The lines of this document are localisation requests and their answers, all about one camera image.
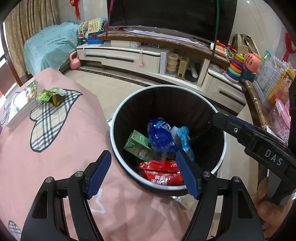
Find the bed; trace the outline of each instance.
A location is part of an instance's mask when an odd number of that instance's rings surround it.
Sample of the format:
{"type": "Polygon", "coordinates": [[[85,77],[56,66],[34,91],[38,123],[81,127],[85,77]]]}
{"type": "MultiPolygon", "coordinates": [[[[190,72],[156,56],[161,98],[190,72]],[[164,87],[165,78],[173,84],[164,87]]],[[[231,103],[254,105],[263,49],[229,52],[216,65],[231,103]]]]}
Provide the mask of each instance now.
{"type": "Polygon", "coordinates": [[[76,23],[64,22],[44,28],[24,44],[24,60],[28,74],[36,75],[46,68],[65,69],[69,55],[78,44],[76,23]]]}
{"type": "MultiPolygon", "coordinates": [[[[0,228],[2,221],[19,240],[44,179],[68,178],[109,150],[109,171],[98,194],[88,202],[104,240],[181,240],[193,213],[169,196],[140,188],[126,175],[112,151],[110,127],[98,97],[52,68],[35,78],[38,93],[58,86],[67,90],[67,95],[58,107],[41,103],[13,131],[5,125],[4,113],[11,100],[0,109],[4,123],[0,137],[0,228]]],[[[25,87],[18,87],[16,92],[25,87]]],[[[69,233],[78,240],[68,198],[64,203],[69,233]]]]}

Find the toy phone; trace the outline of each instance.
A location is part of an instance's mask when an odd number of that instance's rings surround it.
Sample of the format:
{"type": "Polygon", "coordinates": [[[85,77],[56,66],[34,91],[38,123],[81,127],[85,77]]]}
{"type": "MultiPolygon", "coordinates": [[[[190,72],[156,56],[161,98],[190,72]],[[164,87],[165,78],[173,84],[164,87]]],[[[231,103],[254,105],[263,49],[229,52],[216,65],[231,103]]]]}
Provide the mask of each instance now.
{"type": "MultiPolygon", "coordinates": [[[[218,54],[224,58],[227,57],[227,52],[226,52],[226,49],[225,49],[225,45],[224,44],[221,44],[218,40],[216,42],[216,49],[215,49],[215,54],[218,54]]],[[[210,45],[210,51],[213,52],[213,49],[214,49],[214,43],[211,43],[210,45]]]]}
{"type": "Polygon", "coordinates": [[[97,33],[100,30],[100,24],[101,24],[101,20],[98,18],[90,20],[89,27],[88,27],[88,33],[89,34],[97,33]]]}

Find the red snack package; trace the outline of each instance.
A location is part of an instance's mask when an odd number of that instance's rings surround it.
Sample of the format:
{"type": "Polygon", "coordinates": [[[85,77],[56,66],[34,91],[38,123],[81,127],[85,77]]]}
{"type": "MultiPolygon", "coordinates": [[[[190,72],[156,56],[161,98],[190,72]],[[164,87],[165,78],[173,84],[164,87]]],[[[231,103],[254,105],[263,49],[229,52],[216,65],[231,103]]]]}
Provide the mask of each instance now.
{"type": "Polygon", "coordinates": [[[141,176],[143,176],[152,183],[160,185],[174,186],[181,185],[183,183],[183,178],[180,173],[162,173],[144,170],[141,176]]]}
{"type": "Polygon", "coordinates": [[[179,168],[175,161],[147,161],[141,162],[139,168],[147,171],[161,171],[177,173],[179,168]]]}

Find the blue bed cover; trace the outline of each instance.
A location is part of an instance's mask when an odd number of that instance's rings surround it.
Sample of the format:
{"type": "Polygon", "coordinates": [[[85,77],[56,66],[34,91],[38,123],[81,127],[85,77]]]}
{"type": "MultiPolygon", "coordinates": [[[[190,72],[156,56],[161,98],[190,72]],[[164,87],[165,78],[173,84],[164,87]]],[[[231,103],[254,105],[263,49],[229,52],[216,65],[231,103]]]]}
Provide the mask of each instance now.
{"type": "Polygon", "coordinates": [[[76,23],[64,22],[44,28],[24,44],[24,59],[28,74],[36,75],[46,68],[59,70],[78,44],[76,23]]]}

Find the white cabinet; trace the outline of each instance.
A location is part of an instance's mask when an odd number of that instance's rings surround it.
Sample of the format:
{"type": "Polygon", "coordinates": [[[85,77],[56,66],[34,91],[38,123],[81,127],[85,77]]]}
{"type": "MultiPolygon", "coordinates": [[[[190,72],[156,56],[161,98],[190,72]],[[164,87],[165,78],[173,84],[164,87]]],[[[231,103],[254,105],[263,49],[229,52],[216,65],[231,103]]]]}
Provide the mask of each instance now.
{"type": "Polygon", "coordinates": [[[99,61],[102,65],[114,66],[132,71],[159,73],[161,49],[153,47],[114,47],[108,43],[101,45],[81,45],[77,47],[79,59],[99,61]]]}
{"type": "Polygon", "coordinates": [[[233,110],[239,113],[246,104],[242,91],[213,77],[207,93],[233,106],[233,110]]]}

